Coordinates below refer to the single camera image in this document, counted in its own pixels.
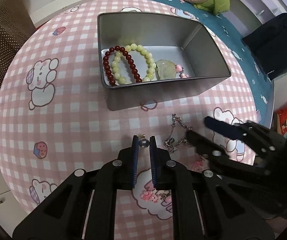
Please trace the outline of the red snack bag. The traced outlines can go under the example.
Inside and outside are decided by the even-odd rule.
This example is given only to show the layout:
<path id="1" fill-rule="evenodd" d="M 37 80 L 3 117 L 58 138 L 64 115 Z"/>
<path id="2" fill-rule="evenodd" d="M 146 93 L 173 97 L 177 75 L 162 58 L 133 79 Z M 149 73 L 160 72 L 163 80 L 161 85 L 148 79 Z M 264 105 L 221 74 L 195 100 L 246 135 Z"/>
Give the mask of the red snack bag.
<path id="1" fill-rule="evenodd" d="M 277 110 L 277 132 L 282 136 L 287 135 L 287 105 Z"/>

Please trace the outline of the small pink charm clip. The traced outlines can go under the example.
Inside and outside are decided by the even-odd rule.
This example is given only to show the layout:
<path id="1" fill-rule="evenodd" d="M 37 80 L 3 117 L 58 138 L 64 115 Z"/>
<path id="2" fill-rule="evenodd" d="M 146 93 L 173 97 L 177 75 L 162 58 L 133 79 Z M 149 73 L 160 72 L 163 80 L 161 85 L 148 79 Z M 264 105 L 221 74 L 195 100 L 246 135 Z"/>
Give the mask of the small pink charm clip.
<path id="1" fill-rule="evenodd" d="M 170 190 L 161 190 L 158 192 L 158 197 L 161 200 L 161 205 L 166 207 L 172 203 L 172 196 Z"/>

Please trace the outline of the pearl charm earring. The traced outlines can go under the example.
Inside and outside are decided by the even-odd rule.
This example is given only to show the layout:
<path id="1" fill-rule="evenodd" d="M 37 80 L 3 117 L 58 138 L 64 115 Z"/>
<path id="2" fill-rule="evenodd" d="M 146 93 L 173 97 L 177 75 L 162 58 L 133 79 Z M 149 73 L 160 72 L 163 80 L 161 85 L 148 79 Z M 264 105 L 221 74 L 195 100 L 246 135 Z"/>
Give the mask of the pearl charm earring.
<path id="1" fill-rule="evenodd" d="M 149 139 L 147 139 L 146 136 L 142 134 L 139 138 L 139 146 L 142 148 L 147 148 L 149 147 L 149 145 L 150 145 Z"/>

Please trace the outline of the green blanket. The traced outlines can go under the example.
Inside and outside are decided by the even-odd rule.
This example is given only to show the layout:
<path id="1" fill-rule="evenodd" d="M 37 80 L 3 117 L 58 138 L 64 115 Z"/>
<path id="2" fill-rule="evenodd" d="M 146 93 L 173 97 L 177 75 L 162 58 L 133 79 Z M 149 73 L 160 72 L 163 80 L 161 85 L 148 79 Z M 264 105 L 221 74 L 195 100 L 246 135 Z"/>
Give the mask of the green blanket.
<path id="1" fill-rule="evenodd" d="M 230 10 L 230 0 L 207 0 L 203 3 L 194 4 L 194 7 L 219 15 Z"/>

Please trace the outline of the jade green pendant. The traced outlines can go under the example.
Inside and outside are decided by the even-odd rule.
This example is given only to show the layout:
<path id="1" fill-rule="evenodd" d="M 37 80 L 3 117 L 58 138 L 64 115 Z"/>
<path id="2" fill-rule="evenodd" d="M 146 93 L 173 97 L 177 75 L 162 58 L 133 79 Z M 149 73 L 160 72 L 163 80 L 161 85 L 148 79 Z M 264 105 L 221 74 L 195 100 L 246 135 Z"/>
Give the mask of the jade green pendant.
<path id="1" fill-rule="evenodd" d="M 176 65 L 172 61 L 158 60 L 156 62 L 156 69 L 159 80 L 176 78 Z"/>

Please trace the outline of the white bench top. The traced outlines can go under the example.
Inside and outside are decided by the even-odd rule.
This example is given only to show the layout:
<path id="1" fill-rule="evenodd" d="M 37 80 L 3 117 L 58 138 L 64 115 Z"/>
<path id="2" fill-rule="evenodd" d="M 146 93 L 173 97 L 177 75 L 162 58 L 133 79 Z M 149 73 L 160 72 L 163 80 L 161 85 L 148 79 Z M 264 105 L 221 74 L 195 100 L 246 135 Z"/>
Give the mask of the white bench top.
<path id="1" fill-rule="evenodd" d="M 35 12 L 30 13 L 30 18 L 34 26 L 39 27 L 67 9 L 71 9 L 88 1 L 95 0 L 55 0 Z"/>

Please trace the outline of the pink bear charm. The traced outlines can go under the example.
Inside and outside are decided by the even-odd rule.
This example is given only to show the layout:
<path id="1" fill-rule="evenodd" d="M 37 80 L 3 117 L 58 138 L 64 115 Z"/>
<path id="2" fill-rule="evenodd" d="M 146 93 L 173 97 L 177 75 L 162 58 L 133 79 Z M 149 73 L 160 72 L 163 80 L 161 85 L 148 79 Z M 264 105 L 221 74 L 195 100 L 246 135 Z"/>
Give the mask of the pink bear charm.
<path id="1" fill-rule="evenodd" d="M 198 173 L 203 172 L 204 169 L 205 169 L 205 166 L 202 160 L 196 161 L 192 166 L 192 170 Z"/>

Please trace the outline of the pink checkered bear tablecloth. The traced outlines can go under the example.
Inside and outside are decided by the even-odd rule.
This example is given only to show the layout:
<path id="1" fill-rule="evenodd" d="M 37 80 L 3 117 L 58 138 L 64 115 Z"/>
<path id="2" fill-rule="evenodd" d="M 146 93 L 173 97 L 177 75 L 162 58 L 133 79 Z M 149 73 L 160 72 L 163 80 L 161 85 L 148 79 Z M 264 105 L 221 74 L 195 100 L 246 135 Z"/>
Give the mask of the pink checkered bear tablecloth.
<path id="1" fill-rule="evenodd" d="M 97 15 L 154 12 L 200 21 L 210 29 L 231 76 L 199 96 L 110 111 L 99 76 Z M 171 130 L 172 114 L 202 135 L 205 116 L 255 121 L 254 59 L 223 16 L 168 2 L 97 0 L 55 16 L 19 49 L 0 89 L 0 169 L 30 213 L 74 170 L 91 171 L 117 157 L 132 136 Z"/>

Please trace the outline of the hanging black coat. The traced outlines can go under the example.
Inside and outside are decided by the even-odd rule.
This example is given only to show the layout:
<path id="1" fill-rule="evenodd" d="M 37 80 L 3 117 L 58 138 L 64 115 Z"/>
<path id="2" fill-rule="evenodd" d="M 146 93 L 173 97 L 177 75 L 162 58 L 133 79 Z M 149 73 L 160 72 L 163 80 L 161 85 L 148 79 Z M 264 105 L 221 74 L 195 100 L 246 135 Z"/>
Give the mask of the hanging black coat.
<path id="1" fill-rule="evenodd" d="M 242 38 L 270 80 L 287 72 L 287 13 Z"/>

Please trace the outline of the pink bunny charm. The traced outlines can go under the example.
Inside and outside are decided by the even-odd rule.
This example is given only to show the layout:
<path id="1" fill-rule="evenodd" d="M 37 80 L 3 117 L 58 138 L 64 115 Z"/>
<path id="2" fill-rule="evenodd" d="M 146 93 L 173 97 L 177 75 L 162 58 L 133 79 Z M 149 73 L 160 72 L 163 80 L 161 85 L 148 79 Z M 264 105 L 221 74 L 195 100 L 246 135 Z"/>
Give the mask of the pink bunny charm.
<path id="1" fill-rule="evenodd" d="M 157 203 L 160 199 L 158 195 L 156 195 L 153 191 L 142 191 L 140 194 L 140 198 L 147 202 Z"/>

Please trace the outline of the grey metal tin box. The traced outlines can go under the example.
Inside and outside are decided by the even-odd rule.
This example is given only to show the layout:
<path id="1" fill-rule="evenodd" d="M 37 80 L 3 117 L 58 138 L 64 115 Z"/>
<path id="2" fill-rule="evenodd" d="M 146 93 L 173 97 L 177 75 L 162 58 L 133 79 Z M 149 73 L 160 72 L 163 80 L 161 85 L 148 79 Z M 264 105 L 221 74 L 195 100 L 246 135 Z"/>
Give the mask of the grey metal tin box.
<path id="1" fill-rule="evenodd" d="M 111 12 L 97 18 L 101 81 L 112 111 L 199 95 L 231 76 L 214 35 L 178 16 Z M 176 65 L 176 78 L 159 80 L 158 60 Z"/>

